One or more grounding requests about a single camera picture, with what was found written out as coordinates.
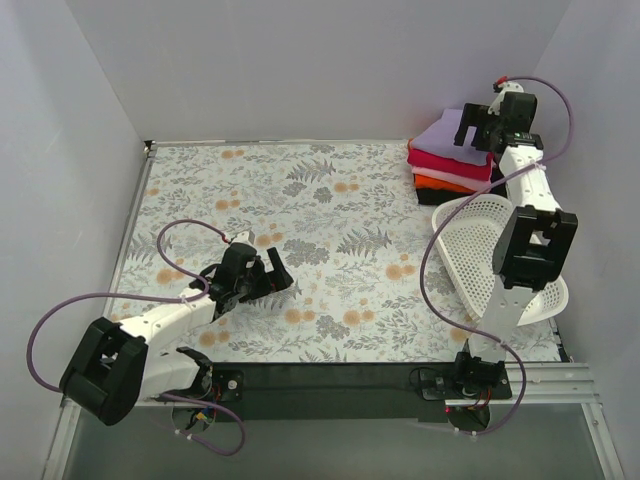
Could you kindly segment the purple t shirt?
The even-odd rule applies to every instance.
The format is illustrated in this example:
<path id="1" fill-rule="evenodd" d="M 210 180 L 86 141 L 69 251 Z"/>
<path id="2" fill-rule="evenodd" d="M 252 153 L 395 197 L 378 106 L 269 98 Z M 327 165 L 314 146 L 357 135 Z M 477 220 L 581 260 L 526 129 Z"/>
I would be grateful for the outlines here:
<path id="1" fill-rule="evenodd" d="M 462 113 L 461 109 L 445 109 L 438 120 L 409 141 L 409 147 L 464 164 L 485 166 L 488 153 L 477 150 L 471 145 L 476 133 L 474 126 L 468 128 L 462 146 L 454 144 Z"/>

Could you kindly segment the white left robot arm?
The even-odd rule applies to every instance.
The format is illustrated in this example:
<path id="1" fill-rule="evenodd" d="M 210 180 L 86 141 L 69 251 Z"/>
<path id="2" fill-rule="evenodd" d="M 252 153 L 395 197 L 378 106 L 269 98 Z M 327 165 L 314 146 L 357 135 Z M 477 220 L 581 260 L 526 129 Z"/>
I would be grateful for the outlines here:
<path id="1" fill-rule="evenodd" d="M 103 424 L 121 421 L 141 399 L 165 393 L 193 400 L 213 386 L 213 363 L 175 341 L 237 305 L 288 289 L 294 282 L 276 248 L 261 258 L 235 241 L 222 260 L 204 269 L 180 296 L 123 324 L 93 321 L 74 352 L 59 387 Z"/>

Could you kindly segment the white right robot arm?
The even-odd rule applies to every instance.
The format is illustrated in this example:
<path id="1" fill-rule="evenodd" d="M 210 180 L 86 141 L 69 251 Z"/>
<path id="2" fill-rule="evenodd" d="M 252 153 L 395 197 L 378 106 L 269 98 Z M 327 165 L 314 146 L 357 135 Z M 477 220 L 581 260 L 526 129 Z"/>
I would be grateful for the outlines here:
<path id="1" fill-rule="evenodd" d="M 526 306 L 558 279 L 578 228 L 576 215 L 555 200 L 542 163 L 539 135 L 530 131 L 537 98 L 513 82 L 497 88 L 490 105 L 468 103 L 454 143 L 488 152 L 497 162 L 514 206 L 492 254 L 494 287 L 478 324 L 455 359 L 454 389 L 464 397 L 490 394 L 501 382 L 503 342 Z"/>

